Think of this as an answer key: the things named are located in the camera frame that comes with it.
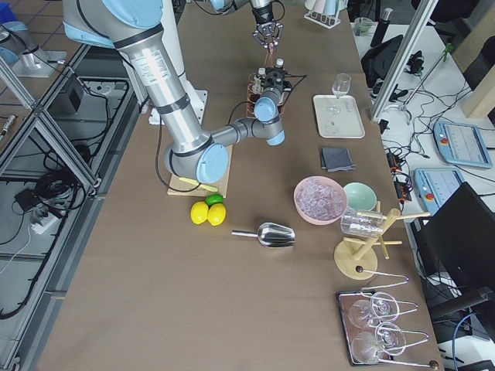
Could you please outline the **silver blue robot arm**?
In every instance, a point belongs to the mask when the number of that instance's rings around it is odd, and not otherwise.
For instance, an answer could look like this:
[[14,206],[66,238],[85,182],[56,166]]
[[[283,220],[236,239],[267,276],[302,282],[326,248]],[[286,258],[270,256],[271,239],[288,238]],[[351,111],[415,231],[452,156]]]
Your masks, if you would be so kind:
[[228,169],[227,147],[245,138],[269,145],[285,139],[278,111],[285,84],[284,70],[269,68],[253,118],[241,118],[216,131],[206,131],[162,41],[162,16],[168,1],[65,1],[63,25],[68,38],[115,49],[134,68],[160,118],[172,136],[166,168],[200,183],[219,181]]

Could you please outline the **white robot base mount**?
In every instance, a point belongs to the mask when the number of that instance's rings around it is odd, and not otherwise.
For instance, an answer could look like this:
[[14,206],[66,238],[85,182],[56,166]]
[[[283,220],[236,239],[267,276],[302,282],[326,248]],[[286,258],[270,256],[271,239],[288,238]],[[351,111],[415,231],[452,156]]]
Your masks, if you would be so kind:
[[176,71],[176,74],[179,77],[179,81],[182,84],[183,89],[189,96],[190,104],[194,110],[194,113],[198,121],[202,123],[208,93],[206,90],[195,89],[194,86],[187,79],[186,69],[183,63],[183,54],[177,31],[177,18],[173,10],[173,4],[172,1],[169,0],[163,1],[162,4],[163,9],[161,23],[164,28],[162,43],[166,48],[166,51]]

